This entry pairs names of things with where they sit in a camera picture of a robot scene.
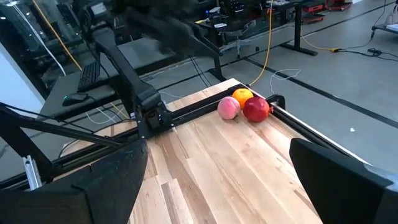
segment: gray floor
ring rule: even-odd
[[[365,44],[369,40],[371,26],[382,13],[382,9],[374,9],[382,5],[383,1],[363,0],[345,12],[327,12],[323,22],[303,26],[302,34],[310,34],[306,36],[306,40],[318,47],[344,48]],[[387,6],[386,13],[379,22],[384,22],[391,10],[392,5]],[[271,47],[274,48],[270,51],[268,67],[274,70],[299,69],[301,72],[296,79],[342,98],[352,105],[375,112],[392,121],[398,121],[396,110],[398,88],[395,87],[398,77],[393,72],[397,67],[396,62],[349,53],[333,54],[322,50],[317,50],[319,54],[316,57],[311,57],[277,47],[279,44],[291,40],[293,33],[294,29],[291,25],[273,32]],[[258,46],[261,51],[265,50],[267,40],[268,34],[253,37],[253,47],[243,49],[241,56],[251,55],[249,57],[251,60],[264,63],[266,53],[255,54],[254,48]],[[376,32],[369,45],[354,50],[366,52],[367,49],[374,47],[398,55],[397,41],[398,35],[380,30]],[[302,41],[302,47],[310,48],[304,41]],[[207,71],[213,66],[213,62],[207,58],[197,58],[197,62],[203,71]],[[221,58],[221,63],[228,63],[223,67],[223,74],[226,78],[236,78],[243,83],[250,83],[261,71],[260,67],[246,60],[236,62],[236,52],[233,51],[225,54]],[[295,71],[285,71],[284,73],[294,75]],[[191,62],[186,61],[151,73],[144,80],[156,88],[162,88],[184,78],[194,77],[196,74],[197,71]],[[253,88],[264,96],[271,95],[269,85],[271,75],[271,72],[265,72]],[[218,83],[211,74],[205,72],[205,76],[206,84],[200,77],[195,76],[188,81],[163,89],[160,94],[165,101],[170,102],[201,90],[207,85]],[[273,79],[272,86],[275,93],[286,97],[287,110],[294,116],[371,164],[398,172],[396,163],[398,149],[395,147],[398,143],[397,128],[288,80]],[[96,122],[107,120],[100,113],[92,115],[91,118]],[[96,130],[110,123],[93,124],[85,118],[76,124]],[[51,159],[56,158],[63,144],[71,140],[49,134],[38,134],[35,131],[27,132],[31,136],[35,135],[32,140]],[[2,170],[0,180],[23,171],[22,161],[12,149],[6,148],[6,152],[0,160],[0,170]]]

